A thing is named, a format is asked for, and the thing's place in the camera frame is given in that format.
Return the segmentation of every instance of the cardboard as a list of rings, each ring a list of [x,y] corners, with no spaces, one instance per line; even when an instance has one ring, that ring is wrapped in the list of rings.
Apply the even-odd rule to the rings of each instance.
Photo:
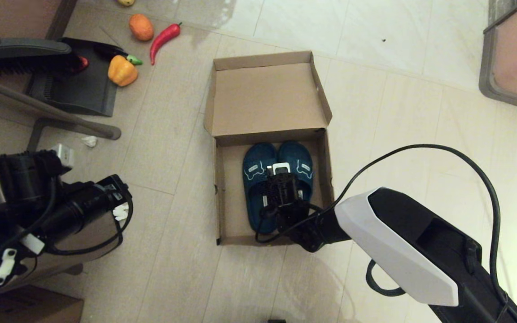
[[[26,286],[0,295],[0,323],[78,323],[83,300]]]
[[[302,143],[314,164],[311,202],[325,207],[334,201],[326,134],[331,119],[312,52],[215,59],[205,129],[213,136],[217,244],[264,245],[254,240],[242,182],[242,160],[256,143]]]

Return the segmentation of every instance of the wire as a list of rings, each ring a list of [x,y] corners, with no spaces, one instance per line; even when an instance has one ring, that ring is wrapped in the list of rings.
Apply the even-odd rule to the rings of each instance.
[[[45,208],[45,211],[43,211],[43,214],[35,220],[34,223],[32,223],[27,229],[21,231],[20,233],[17,233],[13,237],[10,237],[7,239],[4,243],[0,245],[0,258],[3,251],[5,251],[7,248],[11,247],[15,243],[18,243],[21,239],[24,237],[27,237],[30,233],[35,231],[38,227],[47,220],[47,218],[52,214],[51,211],[55,207],[55,199],[57,195],[57,186],[56,186],[56,178],[52,177],[49,181],[49,202],[47,203],[47,207]]]
[[[396,297],[406,294],[404,289],[402,288],[394,288],[394,289],[384,289],[378,286],[374,278],[372,277],[372,268],[374,268],[374,265],[376,262],[374,259],[371,259],[370,262],[368,262],[368,268],[367,268],[367,275],[366,280],[367,284],[372,290],[379,293],[380,295],[388,296],[388,297]]]
[[[85,253],[90,253],[97,251],[107,245],[109,243],[112,243],[117,238],[123,237],[123,231],[127,229],[127,225],[129,225],[129,222],[131,222],[131,218],[133,217],[133,201],[131,196],[127,192],[123,191],[109,191],[109,192],[118,192],[121,195],[125,197],[125,200],[127,200],[127,203],[129,204],[129,213],[127,215],[127,219],[125,219],[125,223],[123,224],[123,227],[121,229],[117,228],[117,233],[110,237],[109,239],[103,241],[102,243],[95,245],[94,247],[90,248],[84,248],[84,249],[75,249],[75,250],[60,250],[57,249],[54,245],[47,246],[47,252],[51,255],[58,255],[58,256],[74,256],[74,255],[84,255]]]
[[[464,160],[466,162],[466,164],[470,165],[470,167],[472,167],[472,169],[474,169],[476,174],[478,174],[478,176],[480,176],[480,179],[484,183],[484,186],[486,186],[486,189],[488,190],[488,194],[490,195],[490,201],[492,203],[492,217],[494,219],[493,224],[492,224],[492,241],[490,244],[490,279],[492,281],[492,287],[494,288],[494,291],[495,291],[496,295],[499,297],[502,305],[504,307],[507,307],[509,312],[511,313],[511,315],[513,315],[513,317],[515,317],[517,319],[517,313],[509,306],[508,296],[502,290],[502,288],[500,287],[500,284],[498,282],[496,262],[497,262],[497,254],[498,254],[498,242],[500,240],[500,205],[498,202],[498,196],[496,194],[496,190],[494,189],[494,186],[492,185],[492,182],[490,182],[490,179],[488,178],[488,176],[486,176],[484,171],[482,171],[482,169],[476,163],[474,163],[474,161],[472,159],[470,159],[468,156],[464,155],[460,151],[457,151],[456,149],[453,149],[451,147],[447,147],[444,145],[436,145],[436,144],[408,145],[408,146],[400,147],[399,149],[395,149],[395,150],[391,151],[390,153],[387,153],[385,155],[382,155],[381,157],[378,157],[377,159],[373,160],[372,162],[368,163],[366,166],[361,168],[354,176],[352,176],[351,180],[348,182],[348,184],[346,184],[346,186],[343,189],[343,191],[341,192],[341,194],[338,196],[338,198],[332,204],[330,204],[330,206],[326,207],[326,209],[324,209],[323,211],[313,213],[312,215],[306,217],[302,221],[299,221],[295,225],[292,225],[291,227],[289,227],[289,229],[283,231],[282,233],[279,233],[279,234],[275,235],[274,237],[265,240],[264,243],[269,243],[269,242],[272,242],[272,241],[278,239],[279,237],[281,237],[281,235],[285,235],[290,230],[295,229],[302,223],[305,223],[305,222],[315,219],[317,217],[324,216],[328,211],[332,210],[340,202],[340,200],[342,200],[342,198],[346,194],[347,190],[351,187],[353,182],[360,176],[360,174],[363,173],[368,168],[372,167],[374,164],[379,163],[380,161],[382,161],[396,153],[400,153],[401,151],[406,151],[409,149],[417,149],[417,148],[439,149],[439,150],[443,150],[443,151],[448,151],[449,153],[453,153],[454,155],[458,156],[460,159]]]
[[[271,243],[271,242],[275,241],[276,239],[282,237],[283,235],[286,235],[290,231],[296,229],[298,226],[302,225],[302,223],[306,223],[306,222],[318,217],[320,215],[320,213],[323,211],[320,207],[318,207],[314,204],[308,204],[308,207],[310,207],[310,209],[316,210],[316,212],[314,212],[311,215],[309,215],[308,217],[298,221],[297,223],[294,223],[288,229],[285,229],[285,231],[277,233],[273,237],[270,237],[269,239],[266,239],[266,240],[260,240],[259,236],[258,236],[259,232],[260,232],[260,227],[263,224],[263,219],[261,218],[260,221],[258,222],[259,227],[257,228],[257,231],[254,234],[254,240],[257,241],[257,243]]]

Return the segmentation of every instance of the blue slipper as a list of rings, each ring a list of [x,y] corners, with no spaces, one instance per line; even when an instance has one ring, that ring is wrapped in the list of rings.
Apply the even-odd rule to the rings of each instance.
[[[245,185],[246,210],[249,215],[250,227],[263,235],[276,229],[275,218],[266,218],[260,223],[260,210],[268,205],[264,195],[267,166],[275,163],[276,149],[269,143],[254,145],[246,152],[245,159],[242,161],[242,182]]]
[[[291,173],[298,177],[298,196],[310,202],[314,167],[308,149],[296,141],[287,141],[279,148],[279,163],[289,163]]]

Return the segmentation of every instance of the red chili pepper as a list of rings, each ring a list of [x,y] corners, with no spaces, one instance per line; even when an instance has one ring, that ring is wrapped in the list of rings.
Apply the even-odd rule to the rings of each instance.
[[[154,39],[150,49],[151,65],[154,65],[154,57],[155,55],[157,55],[157,52],[160,49],[160,47],[162,47],[167,41],[170,41],[171,39],[177,37],[181,33],[181,24],[183,23],[181,22],[178,25],[172,24],[166,27],[165,30],[161,31],[161,33],[158,34],[158,36]]]

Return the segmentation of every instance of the yellow bell pepper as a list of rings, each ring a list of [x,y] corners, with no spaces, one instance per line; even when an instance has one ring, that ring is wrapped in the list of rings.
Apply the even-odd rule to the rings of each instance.
[[[119,86],[127,86],[139,76],[137,68],[121,55],[113,57],[109,65],[109,80]]]

